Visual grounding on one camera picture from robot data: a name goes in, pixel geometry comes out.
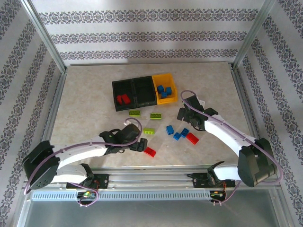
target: blue lego brick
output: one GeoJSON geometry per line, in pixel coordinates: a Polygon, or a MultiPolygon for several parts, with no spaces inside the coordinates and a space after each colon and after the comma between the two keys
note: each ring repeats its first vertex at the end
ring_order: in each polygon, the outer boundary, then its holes
{"type": "Polygon", "coordinates": [[[171,125],[169,125],[169,126],[166,126],[166,132],[168,135],[172,135],[172,134],[174,134],[175,131],[174,131],[174,128],[171,125]]]}
{"type": "Polygon", "coordinates": [[[189,133],[189,130],[188,130],[187,128],[184,128],[184,129],[182,130],[182,132],[181,132],[181,136],[182,136],[183,138],[185,138],[185,137],[187,136],[188,133],[189,133]]]}
{"type": "Polygon", "coordinates": [[[161,94],[164,91],[164,87],[162,85],[157,86],[157,90],[161,94]]]}
{"type": "Polygon", "coordinates": [[[161,98],[166,98],[166,97],[167,97],[166,92],[163,91],[163,92],[161,93],[161,98]]]}
{"type": "Polygon", "coordinates": [[[168,96],[170,96],[170,95],[172,94],[171,87],[165,88],[165,91],[166,91],[166,94],[167,94],[168,96]]]}
{"type": "Polygon", "coordinates": [[[179,140],[180,137],[181,137],[181,134],[178,133],[178,132],[176,132],[176,134],[174,135],[174,139],[175,139],[175,140],[179,140]]]}

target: lego brick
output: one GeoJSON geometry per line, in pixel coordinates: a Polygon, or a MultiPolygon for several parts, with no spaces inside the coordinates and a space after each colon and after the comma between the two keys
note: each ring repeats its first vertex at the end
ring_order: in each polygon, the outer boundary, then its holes
{"type": "Polygon", "coordinates": [[[175,140],[179,140],[180,137],[181,137],[181,134],[178,133],[178,132],[176,132],[176,134],[174,135],[174,139],[175,139],[175,140]]]}
{"type": "Polygon", "coordinates": [[[144,150],[144,153],[145,153],[145,154],[148,154],[148,155],[151,156],[151,157],[155,157],[155,155],[156,155],[157,152],[156,152],[155,150],[153,150],[153,149],[147,147],[147,148],[144,150]]]}
{"type": "Polygon", "coordinates": [[[181,136],[182,136],[183,138],[185,138],[185,137],[187,136],[188,133],[189,133],[189,130],[188,130],[187,128],[184,128],[184,129],[182,130],[182,132],[181,132],[181,136]]]}
{"type": "Polygon", "coordinates": [[[167,94],[168,96],[170,96],[170,95],[172,94],[171,87],[165,88],[165,91],[166,91],[166,94],[167,94]]]}
{"type": "Polygon", "coordinates": [[[160,113],[151,113],[151,119],[161,120],[162,119],[162,114],[160,114],[160,113]]]}
{"type": "Polygon", "coordinates": [[[121,97],[121,96],[117,96],[117,102],[118,102],[120,105],[123,104],[123,103],[122,103],[122,97],[121,97]]]}
{"type": "Polygon", "coordinates": [[[157,86],[157,91],[161,94],[164,91],[164,87],[162,85],[157,86]]]}
{"type": "Polygon", "coordinates": [[[162,91],[162,92],[161,92],[161,98],[166,98],[166,97],[167,97],[166,92],[165,92],[165,91],[162,91]]]}
{"type": "Polygon", "coordinates": [[[193,144],[198,143],[199,139],[194,136],[192,133],[187,134],[186,138],[191,141],[193,144]]]}
{"type": "Polygon", "coordinates": [[[129,111],[129,116],[130,117],[140,117],[141,116],[140,110],[130,110],[129,111]]]}
{"type": "Polygon", "coordinates": [[[128,105],[131,103],[131,100],[129,99],[129,97],[127,96],[127,94],[121,95],[123,102],[128,105]]]}
{"type": "Polygon", "coordinates": [[[155,129],[152,129],[152,128],[143,128],[143,133],[144,134],[153,135],[153,134],[155,134],[155,129]]]}
{"type": "Polygon", "coordinates": [[[174,128],[171,125],[169,125],[169,126],[166,126],[166,132],[168,135],[172,135],[172,134],[174,134],[175,131],[174,131],[174,128]]]}

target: patterned wallpaper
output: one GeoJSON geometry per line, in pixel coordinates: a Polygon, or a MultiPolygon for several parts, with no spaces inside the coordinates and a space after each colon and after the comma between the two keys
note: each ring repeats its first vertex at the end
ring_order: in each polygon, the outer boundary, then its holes
{"type": "Polygon", "coordinates": [[[66,65],[229,61],[264,0],[33,0],[66,65]]]}
{"type": "Polygon", "coordinates": [[[60,71],[18,0],[0,0],[0,227],[10,226],[22,160],[42,139],[60,71]]]}
{"type": "Polygon", "coordinates": [[[277,1],[238,69],[258,134],[269,139],[284,170],[295,226],[303,226],[302,16],[300,1],[277,1]]]}

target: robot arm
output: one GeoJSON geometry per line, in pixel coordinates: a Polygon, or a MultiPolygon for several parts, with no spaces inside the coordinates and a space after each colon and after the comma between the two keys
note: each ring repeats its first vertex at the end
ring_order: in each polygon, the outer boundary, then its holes
{"type": "Polygon", "coordinates": [[[123,153],[125,149],[142,152],[146,149],[147,139],[141,138],[140,142],[126,145],[134,141],[139,133],[139,129],[134,124],[129,124],[122,130],[105,131],[99,136],[81,143],[63,146],[52,146],[49,141],[39,143],[23,160],[23,167],[28,179],[43,160],[55,153],[56,155],[48,159],[39,168],[30,182],[30,188],[33,190],[39,189],[54,182],[82,183],[86,181],[90,184],[94,176],[89,166],[87,164],[77,166],[70,164],[89,157],[123,153]],[[125,146],[118,147],[104,145],[104,143],[125,144],[125,146]]]}
{"type": "Polygon", "coordinates": [[[190,123],[198,131],[207,131],[213,134],[239,157],[237,164],[219,162],[211,166],[208,169],[208,179],[210,182],[216,184],[222,180],[241,180],[247,186],[254,187],[261,181],[277,173],[277,166],[264,153],[234,132],[236,131],[246,139],[253,141],[273,157],[270,143],[266,139],[261,138],[257,140],[230,125],[232,130],[227,129],[223,123],[218,123],[226,122],[218,112],[212,108],[204,109],[200,105],[197,96],[191,96],[185,99],[185,101],[195,109],[212,116],[214,119],[191,110],[186,104],[184,104],[184,108],[180,108],[177,119],[190,123]]]}

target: cable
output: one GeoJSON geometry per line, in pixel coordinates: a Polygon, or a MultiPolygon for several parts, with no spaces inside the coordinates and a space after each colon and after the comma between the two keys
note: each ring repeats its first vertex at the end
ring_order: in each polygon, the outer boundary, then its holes
{"type": "MultiPolygon", "coordinates": [[[[199,114],[202,114],[203,116],[205,116],[205,117],[207,117],[207,118],[213,120],[214,122],[217,122],[217,123],[219,123],[219,124],[225,126],[228,130],[230,130],[231,132],[233,132],[234,134],[236,134],[237,136],[239,136],[241,139],[243,139],[243,141],[247,141],[248,143],[250,143],[251,145],[253,145],[255,148],[257,148],[258,150],[260,150],[265,156],[267,156],[267,157],[268,157],[268,158],[277,166],[277,168],[278,168],[278,170],[279,170],[279,173],[280,173],[280,176],[278,177],[278,179],[276,179],[275,181],[271,181],[271,182],[262,182],[263,184],[267,184],[267,185],[268,185],[268,184],[276,184],[276,183],[279,183],[279,182],[283,179],[283,174],[284,174],[284,173],[283,173],[283,169],[282,169],[282,167],[280,166],[280,164],[279,164],[271,155],[269,155],[264,149],[262,149],[260,146],[258,146],[257,144],[255,144],[253,141],[247,139],[244,135],[242,135],[241,133],[239,133],[237,130],[235,130],[233,127],[231,127],[228,123],[223,122],[223,121],[221,121],[221,120],[219,120],[219,119],[216,119],[216,118],[214,118],[214,117],[212,117],[212,116],[210,116],[210,115],[208,115],[208,114],[206,114],[206,113],[203,113],[203,112],[201,112],[201,111],[195,109],[194,107],[192,107],[192,106],[191,106],[190,104],[188,104],[188,102],[186,102],[185,99],[183,98],[182,95],[183,95],[184,92],[192,93],[192,94],[195,95],[195,96],[197,96],[197,95],[195,94],[195,92],[190,91],[190,90],[184,90],[184,91],[181,92],[180,96],[181,96],[182,102],[183,102],[185,105],[187,105],[190,109],[192,109],[193,111],[196,111],[196,112],[199,113],[199,114]]],[[[233,194],[236,192],[237,188],[240,186],[240,183],[241,183],[241,181],[238,182],[238,184],[237,184],[236,187],[233,189],[233,191],[232,191],[232,193],[230,194],[230,196],[229,196],[227,199],[225,199],[224,201],[219,201],[219,200],[216,200],[216,199],[212,199],[212,200],[218,202],[220,205],[222,205],[223,203],[227,202],[227,201],[233,196],[233,194]]]]}
{"type": "MultiPolygon", "coordinates": [[[[69,147],[66,147],[66,148],[63,148],[63,149],[60,149],[54,153],[52,153],[51,155],[49,155],[48,157],[46,157],[44,160],[42,160],[42,162],[39,163],[39,165],[33,170],[31,176],[29,177],[28,179],[28,182],[26,183],[25,185],[25,189],[24,189],[24,195],[27,195],[31,192],[31,189],[30,189],[30,183],[32,182],[34,176],[36,175],[36,173],[38,172],[38,170],[41,168],[41,166],[43,166],[44,163],[46,163],[50,158],[56,156],[57,154],[59,153],[63,153],[67,150],[70,150],[72,148],[77,148],[77,147],[81,147],[81,146],[86,146],[86,145],[92,145],[92,144],[99,144],[99,145],[110,145],[110,146],[114,146],[114,147],[126,147],[126,146],[129,146],[129,145],[132,145],[134,143],[136,143],[138,140],[139,140],[139,137],[141,136],[142,134],[142,125],[140,123],[140,121],[138,121],[137,119],[133,118],[133,117],[129,117],[125,120],[125,123],[126,121],[128,120],[135,120],[138,125],[140,126],[140,132],[139,132],[139,135],[134,139],[134,141],[132,142],[129,142],[129,143],[124,143],[124,144],[115,144],[115,143],[106,143],[106,142],[86,142],[86,143],[78,143],[78,144],[75,144],[75,145],[71,145],[69,147]]],[[[81,200],[78,202],[81,206],[85,206],[85,207],[88,207],[92,204],[94,204],[98,199],[99,199],[99,193],[98,191],[96,191],[95,189],[92,189],[92,188],[88,188],[88,187],[85,187],[85,186],[82,186],[80,184],[77,184],[77,183],[71,183],[77,187],[80,187],[80,188],[83,188],[83,189],[87,189],[87,190],[91,190],[93,192],[96,193],[96,197],[95,199],[90,203],[90,204],[87,204],[87,205],[83,205],[81,204],[81,200]]]]}

